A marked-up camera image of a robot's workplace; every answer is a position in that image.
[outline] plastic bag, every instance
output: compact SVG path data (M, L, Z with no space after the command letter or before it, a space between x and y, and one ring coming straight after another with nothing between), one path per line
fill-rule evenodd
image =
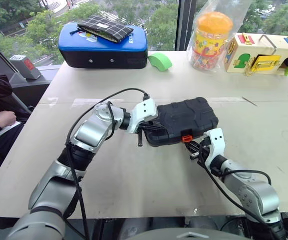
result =
M219 67L227 43L243 23L252 0L208 0L196 15L187 55L199 70Z

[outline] tabletop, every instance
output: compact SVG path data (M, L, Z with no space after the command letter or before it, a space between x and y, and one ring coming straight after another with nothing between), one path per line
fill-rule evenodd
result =
M143 88L157 104L206 97L224 132L225 156L268 173L280 197L280 210L288 212L288 77L245 78L223 73L221 77L218 72L207 74L188 68L182 52L180 57L171 59L173 67L168 72L158 72L148 63L138 70L142 74L120 69L107 70L108 74L103 69L74 69L64 63L0 168L0 216L20 217L27 212L32 190L60 155L75 119L97 99L128 87ZM162 74L169 76L168 84ZM141 97L130 92L112 101L131 110ZM144 146L137 147L137 135L122 130L116 131L94 157L82 188L88 218L242 213L221 195L206 172L190 161L183 144L151 147L144 140ZM79 205L72 218L81 218Z

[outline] black pouch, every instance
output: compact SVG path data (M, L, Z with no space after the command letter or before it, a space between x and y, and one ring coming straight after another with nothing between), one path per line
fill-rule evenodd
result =
M90 16L83 23L78 23L77 26L85 32L100 36L114 43L120 43L133 31L130 27L96 15Z
M218 118L203 97L159 105L157 110L158 117L143 129L153 147L189 142L218 125Z

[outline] person's hand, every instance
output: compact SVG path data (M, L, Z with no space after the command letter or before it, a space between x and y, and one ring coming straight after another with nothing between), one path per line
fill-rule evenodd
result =
M11 126L16 122L15 113L12 111L0 111L0 127Z

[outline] green toy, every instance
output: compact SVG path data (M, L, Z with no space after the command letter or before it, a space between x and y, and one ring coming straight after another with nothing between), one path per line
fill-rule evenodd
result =
M156 52L148 57L150 64L156 67L160 72L163 72L172 66L171 61L169 58L160 53Z

